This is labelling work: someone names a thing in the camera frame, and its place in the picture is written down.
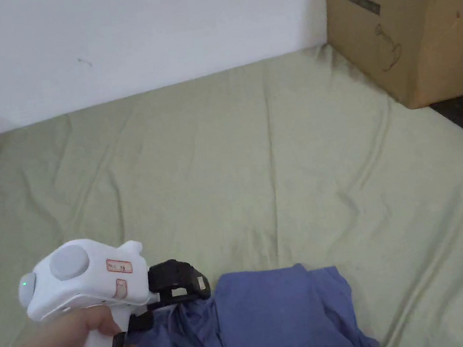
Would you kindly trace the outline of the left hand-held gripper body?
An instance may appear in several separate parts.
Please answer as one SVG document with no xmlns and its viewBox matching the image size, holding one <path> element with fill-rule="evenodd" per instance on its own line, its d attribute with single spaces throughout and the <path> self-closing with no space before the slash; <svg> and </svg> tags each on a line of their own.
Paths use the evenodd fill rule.
<svg viewBox="0 0 463 347">
<path fill-rule="evenodd" d="M 142 243 L 112 247 L 89 239 L 67 242 L 21 278 L 19 299 L 34 321 L 52 321 L 73 310 L 105 306 L 120 333 L 94 330 L 82 347 L 124 347 L 132 315 L 160 301 L 149 290 L 149 267 Z"/>
</svg>

